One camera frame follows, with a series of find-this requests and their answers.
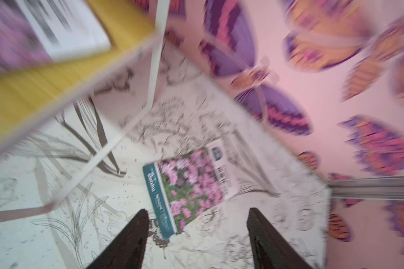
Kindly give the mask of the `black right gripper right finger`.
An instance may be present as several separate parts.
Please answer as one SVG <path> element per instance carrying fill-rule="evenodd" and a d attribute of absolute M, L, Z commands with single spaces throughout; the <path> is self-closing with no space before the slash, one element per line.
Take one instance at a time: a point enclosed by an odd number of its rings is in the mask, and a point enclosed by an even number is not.
<path fill-rule="evenodd" d="M 246 224 L 256 269 L 311 269 L 257 208 Z"/>

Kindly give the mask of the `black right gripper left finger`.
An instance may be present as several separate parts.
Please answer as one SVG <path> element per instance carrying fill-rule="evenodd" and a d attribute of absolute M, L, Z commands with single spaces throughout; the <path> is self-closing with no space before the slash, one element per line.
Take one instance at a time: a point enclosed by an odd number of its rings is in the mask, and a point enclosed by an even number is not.
<path fill-rule="evenodd" d="M 148 212 L 142 209 L 87 269 L 141 269 L 148 233 Z"/>

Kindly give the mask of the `purple flower seed bag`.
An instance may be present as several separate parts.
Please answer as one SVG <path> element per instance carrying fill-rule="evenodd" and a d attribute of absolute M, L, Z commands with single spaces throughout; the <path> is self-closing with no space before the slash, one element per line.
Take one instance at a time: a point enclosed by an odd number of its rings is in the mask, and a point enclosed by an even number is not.
<path fill-rule="evenodd" d="M 239 192 L 239 181 L 221 139 L 146 164 L 143 175 L 162 239 L 169 239 Z"/>
<path fill-rule="evenodd" d="M 0 75 L 111 47 L 86 1 L 0 1 Z"/>

